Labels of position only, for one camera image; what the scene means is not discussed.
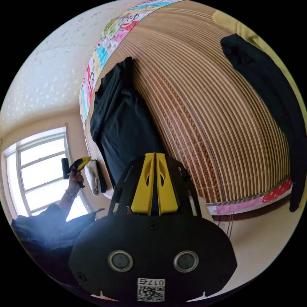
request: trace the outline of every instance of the screw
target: screw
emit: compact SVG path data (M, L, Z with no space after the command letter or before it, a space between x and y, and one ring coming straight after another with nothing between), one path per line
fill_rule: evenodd
M157 230L159 228L159 224L157 222L150 222L149 229L150 230Z
M220 278L221 282L226 282L228 280L228 274L223 274Z
M78 277L78 279L80 279L81 281L86 281L86 276L85 276L83 273L81 273L81 272L78 272L78 273L77 273L77 277Z

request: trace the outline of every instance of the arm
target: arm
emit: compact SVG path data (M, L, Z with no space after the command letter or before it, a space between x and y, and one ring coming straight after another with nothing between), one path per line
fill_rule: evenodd
M71 172L69 175L68 188L61 200L58 202L58 207L64 212L65 218L67 218L71 206L80 190L80 186L78 184L79 181L82 183L84 182L84 178L81 173L78 172L76 175L74 175L74 172Z

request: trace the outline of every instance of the window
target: window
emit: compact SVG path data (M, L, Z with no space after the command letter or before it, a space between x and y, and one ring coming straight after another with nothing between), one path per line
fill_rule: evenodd
M64 128L20 141L5 158L8 187L17 215L38 215L62 198L68 180L63 179L61 159L70 161ZM88 212L79 193L67 221Z

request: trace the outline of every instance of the qr code label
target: qr code label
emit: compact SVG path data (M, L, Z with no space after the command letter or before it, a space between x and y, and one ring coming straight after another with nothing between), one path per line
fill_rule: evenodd
M138 278L138 301L164 302L165 279Z

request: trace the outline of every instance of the window frame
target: window frame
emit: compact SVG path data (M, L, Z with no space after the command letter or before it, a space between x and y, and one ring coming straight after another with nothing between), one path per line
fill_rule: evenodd
M5 158L5 175L6 175L6 181L7 181L7 186L8 186L8 192L9 192L9 196L10 196L10 202L12 203L13 205L13 209L14 209L14 214L16 214L18 216L18 213L17 213L17 210L15 208L15 205L14 205L14 202L13 202L13 198L12 198L12 195L11 195L11 190L9 188L9 185L8 185L8 168L7 168L7 158L12 155L12 154L15 154L16 153L16 170L17 170L17 179L18 179L18 185L19 185L19 190L20 190L20 193L21 193L21 198L23 200L23 204L25 206L25 209L26 209L26 212L28 214L28 216L32 216L33 213L36 213L38 211L41 211L43 209L47 209L49 205L51 205L52 203L50 204L47 204L47 205L44 205L40 208L37 208L37 209L34 209L34 210L30 210L30 207L28 205L28 202L27 202L27 199L26 199L26 193L29 192L29 191L33 191L33 190L36 190L40 187L43 187L43 186L46 186L46 185L49 185L51 183L54 183L54 182L57 182L57 181L60 181L60 180L63 180L63 177L60 177L60 178L57 178L57 179L54 179L52 181L49 181L49 182L46 182L46 183L43 183L41 185L38 185L38 186L35 186L33 188L30 188L30 189L27 189L25 190L24 189L24 185L23 185L23 178L22 178L22 174L21 174L21 170L27 166L30 166L30 165L33 165L33 164L36 164L40 161L44 161L44 160L47 160L49 158L52 158L52 157L56 157L58 155L61 155L61 154L65 154L66 158L68 158L68 161L69 161L69 164L71 164L71 158L70 158L70 152L69 152L69 146L68 146L68 138L67 138L67 127L64 127L64 131L62 132L57 132L57 133L54 133L52 135L47 135L47 136L41 136L41 137L38 137L37 139L34 139L32 141L29 141L25 144L22 144L20 145L21 142L17 142L14 146L14 149L11 150L9 153L7 154L4 154L4 158ZM24 165L21 165L21 162L20 162L20 153L25 151L25 150L28 150L28 149L31 149L33 147L36 147L38 145L42 145L42 144L45 144L45 143L48 143L48 142L52 142L52 141L56 141L56 140L59 140L59 139L63 139L64 141L64 151L61 151L61 152L58 152L58 153L54 153L54 154L51 154L51 155L48 155L46 157L43 157L43 158L40 158L40 159L37 159L37 160L34 160L32 162L29 162L29 163L26 163ZM91 213L91 209L90 207L88 206L88 203L87 203L87 200L86 198L84 197L82 191L80 190L79 193L78 193L78 196L80 197L85 209L87 210L88 213Z

